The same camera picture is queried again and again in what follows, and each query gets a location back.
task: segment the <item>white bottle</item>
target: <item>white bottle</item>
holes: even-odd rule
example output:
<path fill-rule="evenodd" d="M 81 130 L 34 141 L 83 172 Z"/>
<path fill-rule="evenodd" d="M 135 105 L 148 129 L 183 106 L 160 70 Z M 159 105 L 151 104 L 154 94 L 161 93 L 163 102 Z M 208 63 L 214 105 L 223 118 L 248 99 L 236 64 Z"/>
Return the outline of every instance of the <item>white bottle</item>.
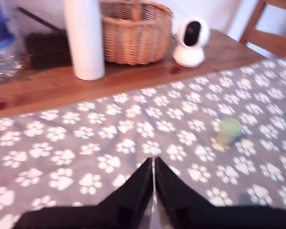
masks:
<path fill-rule="evenodd" d="M 75 75 L 98 80 L 105 74 L 98 0 L 64 0 L 65 21 Z"/>

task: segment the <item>white security camera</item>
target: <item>white security camera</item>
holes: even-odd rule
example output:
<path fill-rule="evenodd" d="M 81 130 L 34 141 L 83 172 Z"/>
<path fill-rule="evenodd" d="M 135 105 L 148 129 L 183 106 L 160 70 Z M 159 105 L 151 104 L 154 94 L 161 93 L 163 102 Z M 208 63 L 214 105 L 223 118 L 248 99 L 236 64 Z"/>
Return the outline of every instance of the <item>white security camera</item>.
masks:
<path fill-rule="evenodd" d="M 179 28 L 174 59 L 184 67 L 194 68 L 204 61 L 202 47 L 208 42 L 210 30 L 204 20 L 190 18 Z"/>

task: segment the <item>green cup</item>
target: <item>green cup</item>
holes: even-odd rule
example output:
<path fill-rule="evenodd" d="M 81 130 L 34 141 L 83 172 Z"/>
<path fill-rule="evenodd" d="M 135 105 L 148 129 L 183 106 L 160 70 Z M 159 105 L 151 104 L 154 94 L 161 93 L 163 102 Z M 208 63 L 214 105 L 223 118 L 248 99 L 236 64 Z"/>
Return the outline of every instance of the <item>green cup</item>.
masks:
<path fill-rule="evenodd" d="M 219 124 L 219 133 L 216 141 L 222 146 L 229 146 L 242 134 L 242 130 L 242 126 L 236 119 L 225 118 Z"/>

